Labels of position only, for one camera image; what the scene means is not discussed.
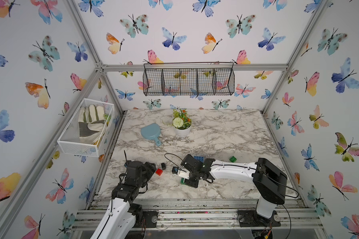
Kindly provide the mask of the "red lego brick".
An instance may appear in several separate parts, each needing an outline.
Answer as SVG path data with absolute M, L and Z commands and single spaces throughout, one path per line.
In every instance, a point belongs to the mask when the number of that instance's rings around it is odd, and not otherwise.
M 162 173 L 163 173 L 163 170 L 158 168 L 155 173 L 156 173 L 158 176 L 161 176 Z

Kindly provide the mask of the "cream lego brick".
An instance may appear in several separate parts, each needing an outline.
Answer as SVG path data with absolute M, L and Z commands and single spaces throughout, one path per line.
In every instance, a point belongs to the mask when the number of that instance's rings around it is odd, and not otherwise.
M 189 179 L 189 174 L 190 172 L 188 171 L 184 171 L 184 170 L 180 170 L 178 171 L 177 175 L 181 178 L 184 178 L 184 179 Z

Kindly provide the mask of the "green lego base brick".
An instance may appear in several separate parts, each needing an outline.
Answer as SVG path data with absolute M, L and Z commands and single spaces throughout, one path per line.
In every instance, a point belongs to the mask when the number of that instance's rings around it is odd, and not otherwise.
M 188 179 L 182 178 L 180 183 L 183 185 L 188 185 Z

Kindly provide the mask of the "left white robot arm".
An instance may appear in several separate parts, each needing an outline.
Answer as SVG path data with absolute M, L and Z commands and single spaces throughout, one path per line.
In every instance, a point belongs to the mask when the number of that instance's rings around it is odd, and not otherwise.
M 156 172 L 155 164 L 126 161 L 126 172 L 113 189 L 109 206 L 91 236 L 93 239 L 126 239 L 129 231 L 143 223 L 142 206 L 134 200 Z

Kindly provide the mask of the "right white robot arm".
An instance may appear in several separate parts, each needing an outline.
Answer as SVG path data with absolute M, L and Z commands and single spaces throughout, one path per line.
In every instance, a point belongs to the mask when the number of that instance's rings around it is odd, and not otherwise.
M 260 218 L 271 219 L 276 206 L 285 203 L 288 177 L 266 158 L 252 163 L 236 163 L 211 158 L 199 161 L 188 154 L 180 165 L 179 169 L 172 170 L 172 174 L 183 178 L 189 187 L 197 188 L 200 180 L 213 183 L 216 179 L 254 184 L 260 193 L 256 206 L 256 215 Z

